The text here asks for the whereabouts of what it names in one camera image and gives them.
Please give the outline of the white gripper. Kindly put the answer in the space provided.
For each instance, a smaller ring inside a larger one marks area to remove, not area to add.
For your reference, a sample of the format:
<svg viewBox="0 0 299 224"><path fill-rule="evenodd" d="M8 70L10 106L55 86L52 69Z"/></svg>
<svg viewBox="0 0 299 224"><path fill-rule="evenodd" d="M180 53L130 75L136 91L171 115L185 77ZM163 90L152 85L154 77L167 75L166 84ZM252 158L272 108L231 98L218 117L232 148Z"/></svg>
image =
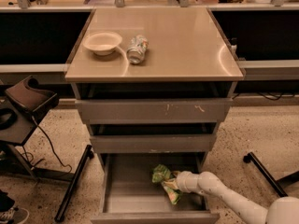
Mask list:
<svg viewBox="0 0 299 224"><path fill-rule="evenodd" d="M176 178L178 189L185 193L193 192L199 194L201 192L199 178L199 174L194 174L189 171L179 173Z"/></svg>

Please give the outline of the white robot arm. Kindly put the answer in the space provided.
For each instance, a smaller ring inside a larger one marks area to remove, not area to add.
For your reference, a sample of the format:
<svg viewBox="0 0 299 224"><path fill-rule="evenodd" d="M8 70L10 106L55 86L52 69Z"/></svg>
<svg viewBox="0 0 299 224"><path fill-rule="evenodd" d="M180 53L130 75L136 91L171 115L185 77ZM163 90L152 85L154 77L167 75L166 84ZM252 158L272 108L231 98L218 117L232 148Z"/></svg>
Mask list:
<svg viewBox="0 0 299 224"><path fill-rule="evenodd" d="M246 224L299 224L299 199L282 197L264 208L229 189L210 172L194 174L183 171L177 176L178 188L186 193L212 195L222 200Z"/></svg>

